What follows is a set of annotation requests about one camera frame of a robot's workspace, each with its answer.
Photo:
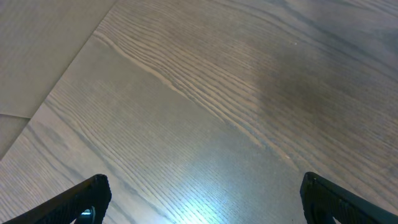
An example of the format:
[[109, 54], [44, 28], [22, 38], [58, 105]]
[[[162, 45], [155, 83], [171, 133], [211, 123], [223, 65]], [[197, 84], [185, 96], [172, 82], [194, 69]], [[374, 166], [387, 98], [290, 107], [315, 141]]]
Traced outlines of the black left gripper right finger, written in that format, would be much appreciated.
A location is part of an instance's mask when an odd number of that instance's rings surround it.
[[306, 172], [300, 187], [308, 224], [393, 224], [397, 215], [351, 193], [314, 172]]

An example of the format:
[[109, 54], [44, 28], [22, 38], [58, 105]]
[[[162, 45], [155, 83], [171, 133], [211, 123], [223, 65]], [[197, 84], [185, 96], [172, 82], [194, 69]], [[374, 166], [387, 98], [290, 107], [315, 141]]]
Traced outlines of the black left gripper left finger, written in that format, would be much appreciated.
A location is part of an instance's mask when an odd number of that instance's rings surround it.
[[102, 224], [111, 196], [107, 176], [96, 174], [4, 224]]

